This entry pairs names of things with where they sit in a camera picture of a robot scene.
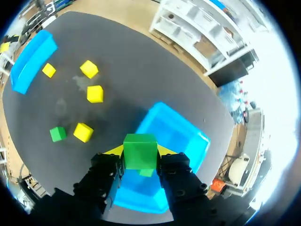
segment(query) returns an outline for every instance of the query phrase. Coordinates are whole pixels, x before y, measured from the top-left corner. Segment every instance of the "blue tray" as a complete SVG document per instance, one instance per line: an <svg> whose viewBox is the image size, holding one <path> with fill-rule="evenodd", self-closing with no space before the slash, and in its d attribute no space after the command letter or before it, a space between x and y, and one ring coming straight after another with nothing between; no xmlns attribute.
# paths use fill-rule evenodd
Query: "blue tray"
<svg viewBox="0 0 301 226"><path fill-rule="evenodd" d="M190 167L197 172L210 146L210 139L179 113L160 102L148 112L136 133L151 133L158 144L177 153L184 152ZM152 177L140 176L127 169L117 191L114 204L146 213L164 213L168 203L156 172Z"/></svg>
<svg viewBox="0 0 301 226"><path fill-rule="evenodd" d="M42 65L57 50L52 34L40 31L28 43L11 69L13 91L25 94Z"/></svg>

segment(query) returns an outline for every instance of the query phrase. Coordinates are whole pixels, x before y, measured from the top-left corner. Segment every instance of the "green cube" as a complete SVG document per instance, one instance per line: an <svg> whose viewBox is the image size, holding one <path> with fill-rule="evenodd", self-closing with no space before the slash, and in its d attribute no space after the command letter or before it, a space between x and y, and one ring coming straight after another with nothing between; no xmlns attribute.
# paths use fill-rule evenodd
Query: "green cube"
<svg viewBox="0 0 301 226"><path fill-rule="evenodd" d="M53 142L63 140L67 137L66 131L63 127L55 127L51 129L50 135Z"/></svg>
<svg viewBox="0 0 301 226"><path fill-rule="evenodd" d="M140 169L138 170L138 173L140 176L144 176L144 177L151 177L152 173L154 172L154 169Z"/></svg>
<svg viewBox="0 0 301 226"><path fill-rule="evenodd" d="M123 151L126 169L150 170L157 167L158 143L153 134L127 134Z"/></svg>

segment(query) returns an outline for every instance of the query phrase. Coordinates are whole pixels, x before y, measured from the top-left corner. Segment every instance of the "yellow cube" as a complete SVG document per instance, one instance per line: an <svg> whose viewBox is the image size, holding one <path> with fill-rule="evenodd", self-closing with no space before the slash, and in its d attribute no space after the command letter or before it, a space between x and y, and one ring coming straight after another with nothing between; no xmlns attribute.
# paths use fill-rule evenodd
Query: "yellow cube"
<svg viewBox="0 0 301 226"><path fill-rule="evenodd" d="M88 86L87 99L91 103L103 102L103 88L101 86Z"/></svg>
<svg viewBox="0 0 301 226"><path fill-rule="evenodd" d="M51 78L54 75L56 69L51 64L47 63L42 71L45 73L45 75Z"/></svg>
<svg viewBox="0 0 301 226"><path fill-rule="evenodd" d="M87 126L86 124L78 123L73 135L85 143L85 142L89 141L89 139L92 136L93 131L94 130L92 128L90 128L89 126Z"/></svg>
<svg viewBox="0 0 301 226"><path fill-rule="evenodd" d="M80 66L80 69L90 79L98 73L97 66L89 60L87 60L82 66Z"/></svg>

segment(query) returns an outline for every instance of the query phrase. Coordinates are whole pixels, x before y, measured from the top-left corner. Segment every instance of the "orange object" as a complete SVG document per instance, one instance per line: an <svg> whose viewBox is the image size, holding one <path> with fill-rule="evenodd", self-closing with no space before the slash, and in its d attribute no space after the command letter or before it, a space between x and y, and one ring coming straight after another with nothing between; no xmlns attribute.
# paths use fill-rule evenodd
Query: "orange object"
<svg viewBox="0 0 301 226"><path fill-rule="evenodd" d="M210 188L216 192L221 192L222 188L225 186L225 182L223 182L222 180L216 179L214 178L212 185L210 186Z"/></svg>

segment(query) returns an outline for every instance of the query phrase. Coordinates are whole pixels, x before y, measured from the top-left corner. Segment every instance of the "gray table surface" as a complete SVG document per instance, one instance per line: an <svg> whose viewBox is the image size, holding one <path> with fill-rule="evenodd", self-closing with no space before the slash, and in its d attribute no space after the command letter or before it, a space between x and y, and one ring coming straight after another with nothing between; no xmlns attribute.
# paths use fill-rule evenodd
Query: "gray table surface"
<svg viewBox="0 0 301 226"><path fill-rule="evenodd" d="M22 160L49 192L72 194L97 152L122 144L156 102L162 101L211 138L197 176L210 184L230 142L233 121L214 92L186 64L145 35L114 21L78 12L58 17L47 28L58 50L48 63L50 79L40 71L26 95L5 86L3 102L8 129ZM91 60L99 68L93 79L79 67ZM86 99L88 85L102 85L104 102ZM88 143L73 136L78 122L94 129ZM53 143L49 130L67 129ZM150 224L173 220L169 211L146 214L113 206L109 221Z"/></svg>

